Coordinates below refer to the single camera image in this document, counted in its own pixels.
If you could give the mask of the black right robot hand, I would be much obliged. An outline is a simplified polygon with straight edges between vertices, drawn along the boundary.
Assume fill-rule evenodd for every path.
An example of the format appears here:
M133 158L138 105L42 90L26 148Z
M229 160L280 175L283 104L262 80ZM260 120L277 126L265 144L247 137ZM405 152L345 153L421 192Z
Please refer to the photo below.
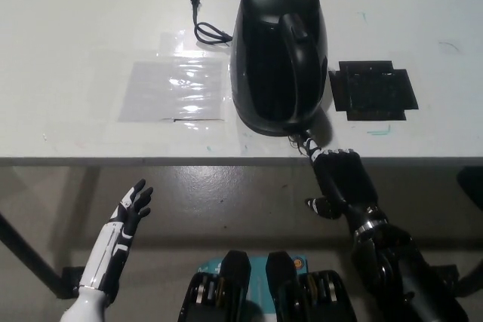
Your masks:
M322 196L306 205L325 219L346 218L352 235L388 222L359 153L353 149L323 149L307 132L297 135L315 174Z

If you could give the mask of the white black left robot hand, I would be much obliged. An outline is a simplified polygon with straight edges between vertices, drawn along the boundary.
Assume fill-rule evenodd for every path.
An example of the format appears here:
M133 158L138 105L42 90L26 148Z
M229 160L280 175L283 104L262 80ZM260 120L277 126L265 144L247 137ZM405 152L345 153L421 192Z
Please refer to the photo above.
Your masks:
M139 180L121 199L101 228L85 266L80 287L99 290L107 296L118 286L140 220L148 216L153 188Z

